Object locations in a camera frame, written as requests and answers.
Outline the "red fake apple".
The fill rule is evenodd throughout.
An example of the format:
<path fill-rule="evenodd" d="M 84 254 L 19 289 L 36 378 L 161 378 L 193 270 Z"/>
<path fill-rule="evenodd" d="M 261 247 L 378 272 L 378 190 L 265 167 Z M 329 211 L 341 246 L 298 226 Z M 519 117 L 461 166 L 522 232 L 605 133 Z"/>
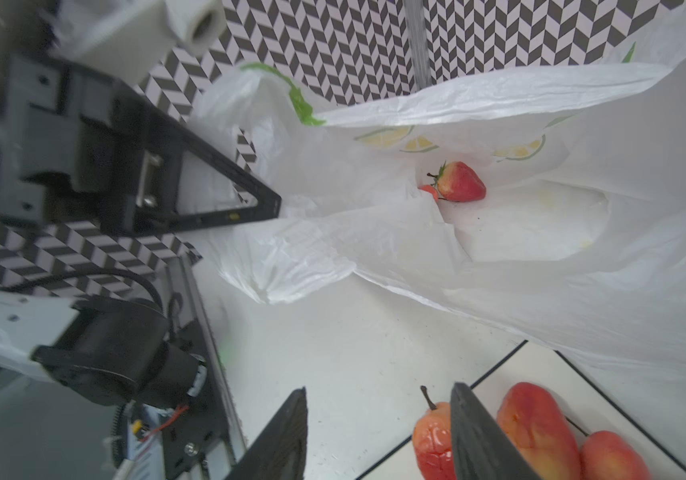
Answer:
<path fill-rule="evenodd" d="M 426 480 L 456 480 L 451 436 L 451 406 L 434 403 L 425 385 L 420 387 L 428 410 L 416 422 L 412 445 L 418 468 Z"/>

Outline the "red fake pear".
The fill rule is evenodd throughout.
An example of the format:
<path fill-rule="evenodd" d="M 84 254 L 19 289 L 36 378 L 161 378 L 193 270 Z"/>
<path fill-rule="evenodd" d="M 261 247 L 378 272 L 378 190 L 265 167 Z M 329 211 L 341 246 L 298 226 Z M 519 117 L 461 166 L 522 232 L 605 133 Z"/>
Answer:
<path fill-rule="evenodd" d="M 542 479 L 582 478 L 576 438 L 544 388 L 528 382 L 515 384 L 504 397 L 496 421 Z"/>

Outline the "white plastic bag lemon print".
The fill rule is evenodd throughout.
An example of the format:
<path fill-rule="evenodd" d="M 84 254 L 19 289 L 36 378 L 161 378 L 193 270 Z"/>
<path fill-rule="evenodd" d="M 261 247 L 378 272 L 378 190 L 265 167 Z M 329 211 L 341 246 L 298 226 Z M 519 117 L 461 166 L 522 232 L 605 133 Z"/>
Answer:
<path fill-rule="evenodd" d="M 194 232 L 263 304 L 356 275 L 606 368 L 686 378 L 686 2 L 599 62 L 475 74 L 336 106 L 261 63 L 189 127 L 245 134 L 278 219 Z M 461 161 L 485 199 L 419 189 Z"/>

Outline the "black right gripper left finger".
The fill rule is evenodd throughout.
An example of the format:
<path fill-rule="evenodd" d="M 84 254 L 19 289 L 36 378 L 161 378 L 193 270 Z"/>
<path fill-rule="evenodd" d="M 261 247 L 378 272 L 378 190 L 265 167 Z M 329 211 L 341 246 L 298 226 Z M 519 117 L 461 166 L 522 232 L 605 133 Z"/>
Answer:
<path fill-rule="evenodd" d="M 305 388 L 294 390 L 226 480 L 302 480 L 308 444 Z"/>

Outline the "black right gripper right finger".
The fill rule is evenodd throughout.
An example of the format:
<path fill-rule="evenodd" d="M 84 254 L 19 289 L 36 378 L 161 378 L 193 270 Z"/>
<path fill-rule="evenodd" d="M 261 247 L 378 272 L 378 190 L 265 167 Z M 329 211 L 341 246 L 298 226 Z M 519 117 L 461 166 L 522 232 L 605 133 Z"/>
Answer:
<path fill-rule="evenodd" d="M 467 384 L 454 384 L 450 413 L 458 479 L 540 480 Z"/>

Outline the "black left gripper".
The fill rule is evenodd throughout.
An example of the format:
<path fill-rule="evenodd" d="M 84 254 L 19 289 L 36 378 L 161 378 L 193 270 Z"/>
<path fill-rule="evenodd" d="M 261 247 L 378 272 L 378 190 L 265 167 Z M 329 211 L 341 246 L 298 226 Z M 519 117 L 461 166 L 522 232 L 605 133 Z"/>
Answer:
<path fill-rule="evenodd" d="M 15 54 L 0 144 L 0 219 L 24 229 L 94 220 L 137 156 L 132 226 L 176 233 L 276 219 L 282 198 L 122 80 Z"/>

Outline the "red fake strawberry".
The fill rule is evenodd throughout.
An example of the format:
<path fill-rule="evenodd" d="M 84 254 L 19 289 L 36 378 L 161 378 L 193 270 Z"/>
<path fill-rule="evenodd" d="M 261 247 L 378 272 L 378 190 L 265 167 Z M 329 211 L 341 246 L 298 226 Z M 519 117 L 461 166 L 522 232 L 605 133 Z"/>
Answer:
<path fill-rule="evenodd" d="M 451 202 L 474 202 L 486 198 L 487 188 L 477 173 L 461 161 L 445 162 L 436 174 L 428 173 L 440 197 Z"/>

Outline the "small red fake fruit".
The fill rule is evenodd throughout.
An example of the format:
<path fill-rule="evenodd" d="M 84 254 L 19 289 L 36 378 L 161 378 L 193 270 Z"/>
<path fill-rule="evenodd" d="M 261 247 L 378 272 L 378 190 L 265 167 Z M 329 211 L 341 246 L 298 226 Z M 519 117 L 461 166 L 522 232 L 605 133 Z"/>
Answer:
<path fill-rule="evenodd" d="M 435 201 L 439 201 L 440 195 L 434 186 L 432 186 L 432 185 L 421 185 L 421 186 L 419 186 L 419 189 L 423 192 L 427 192 L 427 193 L 431 194 Z"/>

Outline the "orange fake carrot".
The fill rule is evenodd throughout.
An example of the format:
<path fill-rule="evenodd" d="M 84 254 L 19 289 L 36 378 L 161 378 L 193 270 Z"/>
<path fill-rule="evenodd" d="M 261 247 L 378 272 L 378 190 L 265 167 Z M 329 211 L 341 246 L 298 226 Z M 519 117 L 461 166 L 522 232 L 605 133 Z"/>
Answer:
<path fill-rule="evenodd" d="M 580 450 L 582 478 L 586 480 L 651 480 L 643 458 L 621 436 L 611 431 L 590 435 Z"/>

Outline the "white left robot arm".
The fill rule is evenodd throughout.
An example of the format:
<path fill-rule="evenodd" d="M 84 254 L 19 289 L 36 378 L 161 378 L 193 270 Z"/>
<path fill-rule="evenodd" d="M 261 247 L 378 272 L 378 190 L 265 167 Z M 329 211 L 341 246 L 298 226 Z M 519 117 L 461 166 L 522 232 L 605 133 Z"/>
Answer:
<path fill-rule="evenodd" d="M 167 51 L 199 53 L 224 26 L 217 1 L 0 1 L 0 218 L 28 230 L 90 218 L 128 237 L 276 218 L 276 192 L 133 89 Z M 157 292 L 25 291 L 0 290 L 0 367 L 205 422 L 211 364 L 182 349 Z"/>

